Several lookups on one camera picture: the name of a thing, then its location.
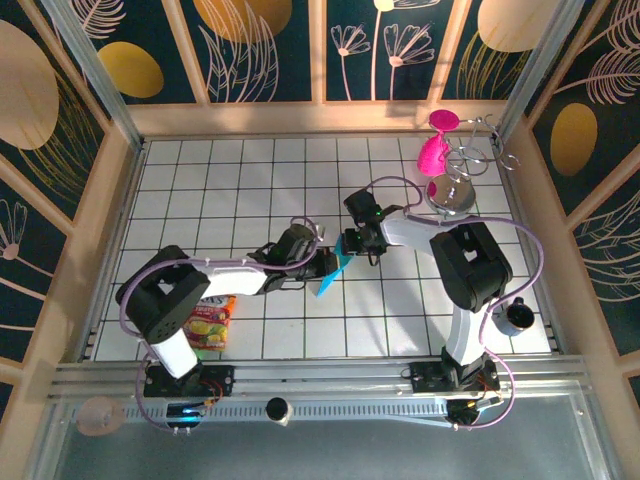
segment white grid floor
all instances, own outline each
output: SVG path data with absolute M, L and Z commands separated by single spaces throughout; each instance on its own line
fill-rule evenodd
M 326 227 L 324 243 L 334 246 L 339 232 L 353 226 L 342 200 L 372 178 L 400 175 L 424 183 L 415 166 L 423 143 L 416 137 L 152 142 L 91 358 L 141 357 L 137 341 L 119 328 L 113 296 L 158 248 L 177 244 L 197 257 L 240 257 L 277 241 L 290 217 L 303 214 Z M 487 138 L 475 146 L 493 157 Z M 495 164 L 473 183 L 477 213 L 511 218 Z M 374 187 L 374 194 L 383 207 L 415 196 L 393 183 Z M 412 211 L 433 214 L 426 204 Z M 508 226 L 489 228 L 513 268 L 507 291 L 513 290 L 528 276 L 518 236 Z M 227 350 L 204 358 L 439 355 L 449 335 L 453 304 L 433 258 L 421 252 L 391 248 L 377 267 L 356 258 L 321 299 L 312 293 L 317 286 L 239 297 Z M 490 322 L 485 338 L 492 350 L 550 351 L 551 329 L 535 295 L 528 291 L 524 298 L 536 312 L 535 325 L 510 339 Z

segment purple cable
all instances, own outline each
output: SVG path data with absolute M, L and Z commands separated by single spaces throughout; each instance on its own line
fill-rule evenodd
M 138 404 L 138 410 L 140 410 L 140 415 L 142 415 L 142 418 L 149 422 L 153 427 L 157 428 L 158 430 L 162 430 L 163 432 L 174 433 L 174 430 L 168 425 L 156 422 L 153 418 L 151 418 L 147 411 L 144 409 L 144 405 L 142 404 L 142 396 L 140 395 L 140 383 L 142 382 L 142 372 L 144 372 L 145 369 L 144 366 L 150 359 L 151 355 L 149 354 L 149 352 L 145 353 L 142 361 L 140 362 L 140 366 L 138 367 L 138 373 L 136 374 L 135 398 L 136 403 Z
M 422 203 L 422 200 L 424 200 L 424 197 L 422 196 L 422 190 L 420 189 L 420 187 L 418 185 L 416 185 L 414 182 L 412 182 L 411 180 L 409 180 L 408 178 L 404 178 L 404 177 L 398 177 L 397 175 L 387 175 L 384 177 L 380 177 L 380 178 L 376 178 L 374 181 L 372 181 L 369 185 L 367 185 L 366 187 L 364 187 L 364 190 L 369 190 L 371 187 L 373 187 L 376 183 L 381 182 L 382 180 L 400 180 L 401 182 L 406 183 L 407 185 L 411 185 L 413 188 L 415 188 L 416 192 L 418 192 L 418 201 L 414 202 L 414 203 L 409 203 L 407 204 L 404 208 L 403 211 L 407 212 L 411 207 L 419 207 L 420 204 Z
M 538 280 L 538 278 L 540 278 L 540 275 L 542 274 L 542 268 L 544 266 L 544 251 L 542 249 L 542 243 L 540 243 L 540 240 L 538 240 L 538 237 L 536 237 L 535 234 L 529 228 L 525 227 L 521 223 L 515 222 L 508 218 L 500 218 L 500 217 L 472 217 L 471 218 L 469 217 L 469 218 L 463 218 L 461 220 L 452 220 L 449 222 L 438 222 L 435 220 L 429 220 L 422 217 L 412 217 L 412 218 L 416 219 L 420 223 L 424 223 L 427 225 L 445 226 L 445 227 L 449 227 L 449 226 L 455 227 L 458 225 L 466 225 L 470 223 L 485 223 L 485 222 L 504 223 L 507 225 L 511 225 L 512 227 L 515 227 L 518 230 L 521 230 L 522 232 L 527 234 L 527 236 L 533 241 L 533 243 L 536 245 L 536 248 L 538 249 L 538 266 L 534 274 L 531 276 L 531 278 L 529 278 L 529 280 L 524 285 L 516 288 L 513 292 L 507 295 L 504 295 L 500 297 L 498 300 L 496 300 L 495 302 L 491 303 L 487 307 L 487 310 L 485 311 L 484 316 L 482 317 L 482 323 L 480 324 L 480 333 L 479 333 L 480 345 L 482 345 L 485 352 L 487 352 L 492 358 L 496 359 L 498 363 L 502 365 L 502 367 L 506 370 L 507 375 L 509 376 L 509 381 L 511 382 L 511 397 L 509 397 L 509 402 L 507 403 L 507 406 L 504 409 L 504 411 L 500 415 L 498 415 L 498 417 L 496 417 L 495 419 L 487 423 L 481 423 L 479 425 L 465 425 L 464 427 L 461 427 L 461 428 L 465 428 L 467 430 L 478 430 L 480 428 L 490 427 L 492 425 L 495 425 L 501 422 L 513 408 L 513 404 L 515 403 L 515 400 L 516 400 L 516 381 L 513 375 L 513 371 L 511 370 L 511 368 L 509 368 L 509 366 L 507 365 L 507 362 L 505 362 L 498 354 L 493 353 L 484 345 L 484 329 L 487 325 L 487 321 L 493 314 L 493 311 L 498 306 L 502 305 L 505 302 L 508 302 L 512 298 L 515 298 L 519 293 L 531 287 Z
M 258 262 L 248 262 L 246 260 L 210 261 L 209 259 L 200 259 L 200 258 L 183 258 L 179 260 L 165 260 L 163 262 L 156 263 L 155 265 L 152 265 L 149 268 L 146 268 L 145 270 L 140 272 L 140 274 L 137 275 L 131 281 L 131 284 L 129 285 L 127 290 L 124 292 L 124 295 L 122 296 L 122 302 L 120 303 L 120 316 L 118 318 L 120 322 L 120 328 L 122 328 L 122 330 L 124 330 L 126 334 L 131 335 L 132 337 L 143 338 L 143 336 L 140 333 L 136 332 L 135 330 L 131 330 L 126 324 L 125 317 L 127 314 L 126 313 L 127 304 L 129 303 L 129 300 L 131 299 L 131 295 L 133 294 L 133 291 L 136 289 L 136 287 L 140 285 L 140 283 L 149 275 L 151 275 L 154 272 L 157 272 L 158 270 L 162 270 L 163 268 L 173 267 L 174 265 L 194 265 L 194 266 L 201 266 L 201 267 L 218 267 L 218 268 L 249 266 L 249 267 L 255 267 L 262 270 L 272 270 L 272 271 L 283 272 L 287 270 L 293 270 L 305 265 L 316 254 L 316 251 L 318 250 L 318 243 L 320 243 L 320 238 L 318 236 L 318 230 L 315 224 L 311 221 L 311 219 L 304 216 L 298 216 L 298 217 L 293 217 L 291 219 L 291 223 L 293 223 L 294 220 L 303 220 L 305 223 L 307 223 L 312 227 L 312 230 L 315 234 L 315 238 L 311 243 L 311 250 L 309 251 L 307 256 L 304 257 L 302 260 L 292 263 L 290 265 L 284 265 L 284 266 L 266 265 Z

